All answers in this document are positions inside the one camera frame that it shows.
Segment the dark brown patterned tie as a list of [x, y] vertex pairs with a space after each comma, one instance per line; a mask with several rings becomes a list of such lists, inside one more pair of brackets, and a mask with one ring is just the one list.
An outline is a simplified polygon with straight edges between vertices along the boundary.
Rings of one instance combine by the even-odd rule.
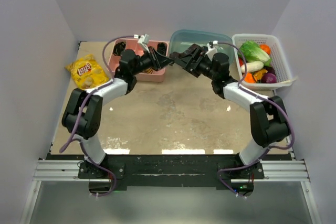
[[189, 56], [189, 54], [187, 52], [182, 52], [182, 53], [179, 53], [179, 52], [172, 52], [169, 57], [171, 59], [173, 59], [174, 61], [183, 61], [185, 62], [186, 60], [186, 57]]

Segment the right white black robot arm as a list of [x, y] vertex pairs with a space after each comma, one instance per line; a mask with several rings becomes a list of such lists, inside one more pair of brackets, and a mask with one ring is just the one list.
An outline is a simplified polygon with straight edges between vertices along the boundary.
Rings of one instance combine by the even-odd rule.
[[246, 178], [254, 165], [286, 137], [294, 138], [294, 132], [283, 100], [278, 96], [267, 97], [242, 86], [229, 73], [228, 55], [218, 52], [214, 44], [201, 47], [191, 45], [182, 53], [173, 52], [170, 57], [185, 71], [195, 77], [204, 75], [211, 79], [213, 91], [222, 99], [232, 101], [246, 109], [250, 115], [252, 139], [238, 153], [233, 167], [222, 168], [223, 173], [235, 173]]

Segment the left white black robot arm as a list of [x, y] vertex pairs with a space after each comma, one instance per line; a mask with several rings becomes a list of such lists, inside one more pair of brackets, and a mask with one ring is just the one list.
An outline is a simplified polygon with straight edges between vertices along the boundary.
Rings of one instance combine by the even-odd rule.
[[90, 90], [74, 89], [61, 120], [70, 137], [59, 152], [63, 153], [70, 143], [78, 141], [86, 160], [91, 163], [91, 173], [97, 178], [105, 177], [109, 165], [103, 162], [106, 153], [98, 137], [103, 106], [130, 93], [137, 83], [137, 74], [148, 68], [161, 70], [173, 62], [173, 59], [158, 53], [153, 47], [142, 56], [132, 49], [126, 49], [121, 53], [112, 80]]

